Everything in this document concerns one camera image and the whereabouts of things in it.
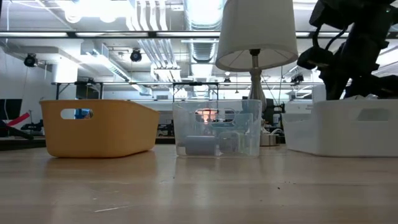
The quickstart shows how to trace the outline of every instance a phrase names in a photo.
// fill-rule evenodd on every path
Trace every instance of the tabletop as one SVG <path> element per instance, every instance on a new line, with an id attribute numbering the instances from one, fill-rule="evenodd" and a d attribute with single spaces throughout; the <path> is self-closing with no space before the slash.
<path id="1" fill-rule="evenodd" d="M 1 223 L 398 223 L 398 159 L 119 159 L 0 152 Z"/>

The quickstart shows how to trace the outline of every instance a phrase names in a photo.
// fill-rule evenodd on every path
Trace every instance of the yellow storage bin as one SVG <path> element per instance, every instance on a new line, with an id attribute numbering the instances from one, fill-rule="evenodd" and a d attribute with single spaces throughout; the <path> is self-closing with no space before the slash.
<path id="1" fill-rule="evenodd" d="M 47 151 L 55 157 L 109 158 L 148 151 L 155 145 L 159 112 L 122 100 L 41 101 Z M 67 109 L 92 117 L 63 119 Z"/>

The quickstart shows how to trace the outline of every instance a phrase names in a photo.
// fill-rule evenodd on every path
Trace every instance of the handle cutout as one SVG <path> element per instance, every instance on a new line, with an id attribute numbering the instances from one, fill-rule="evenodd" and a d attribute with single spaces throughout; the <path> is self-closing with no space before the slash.
<path id="1" fill-rule="evenodd" d="M 226 109 L 199 109 L 195 111 L 196 121 L 199 123 L 231 123 L 235 120 L 235 110 Z"/>
<path id="2" fill-rule="evenodd" d="M 86 108 L 63 109 L 61 111 L 62 119 L 91 119 L 93 116 L 93 110 Z"/>

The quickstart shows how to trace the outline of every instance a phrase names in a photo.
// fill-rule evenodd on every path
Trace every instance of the workbench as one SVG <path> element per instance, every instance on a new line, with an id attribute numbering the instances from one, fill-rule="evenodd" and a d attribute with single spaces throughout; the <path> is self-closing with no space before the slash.
<path id="1" fill-rule="evenodd" d="M 1 223 L 398 223 L 398 159 L 186 159 L 175 146 L 120 159 L 0 152 Z"/>

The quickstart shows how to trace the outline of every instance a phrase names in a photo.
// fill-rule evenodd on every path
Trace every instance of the air duct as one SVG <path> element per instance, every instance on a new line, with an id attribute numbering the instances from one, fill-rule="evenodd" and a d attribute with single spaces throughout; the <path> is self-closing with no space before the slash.
<path id="1" fill-rule="evenodd" d="M 185 23 L 188 29 L 194 31 L 220 30 L 225 2 L 226 0 L 183 0 Z M 215 49 L 215 43 L 191 43 L 191 61 L 210 63 L 215 58 Z M 198 78 L 210 78 L 212 69 L 212 64 L 193 64 L 191 66 L 191 71 L 196 80 Z M 208 86 L 195 86 L 193 89 L 196 96 L 204 97 Z"/>
<path id="2" fill-rule="evenodd" d="M 225 0 L 184 0 L 185 22 L 189 30 L 220 30 L 224 4 Z M 191 55 L 194 61 L 199 63 L 211 62 L 215 56 L 215 49 L 214 43 L 190 44 Z"/>

